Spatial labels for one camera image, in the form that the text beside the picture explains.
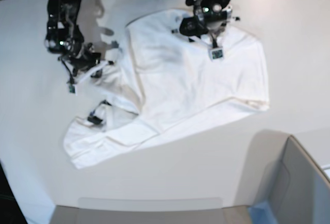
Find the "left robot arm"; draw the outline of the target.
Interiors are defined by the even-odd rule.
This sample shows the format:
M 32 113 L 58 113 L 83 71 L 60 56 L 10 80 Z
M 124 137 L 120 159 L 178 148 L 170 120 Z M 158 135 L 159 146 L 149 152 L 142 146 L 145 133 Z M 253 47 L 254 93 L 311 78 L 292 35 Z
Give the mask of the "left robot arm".
M 224 48 L 219 37 L 228 23 L 239 21 L 232 16 L 231 0 L 186 0 L 193 7 L 193 16 L 182 19 L 178 33 L 188 37 L 190 42 L 205 44 L 211 60 L 224 58 Z

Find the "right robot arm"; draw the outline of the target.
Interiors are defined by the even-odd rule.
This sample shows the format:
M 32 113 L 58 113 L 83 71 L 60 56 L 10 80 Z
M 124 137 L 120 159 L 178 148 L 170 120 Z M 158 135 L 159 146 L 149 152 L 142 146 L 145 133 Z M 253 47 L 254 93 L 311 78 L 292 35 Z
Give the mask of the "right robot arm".
M 101 78 L 103 68 L 114 61 L 96 51 L 92 42 L 86 43 L 78 25 L 82 0 L 48 0 L 44 45 L 48 52 L 58 55 L 58 61 L 68 73 L 68 92 L 77 94 L 77 86 L 88 77 Z

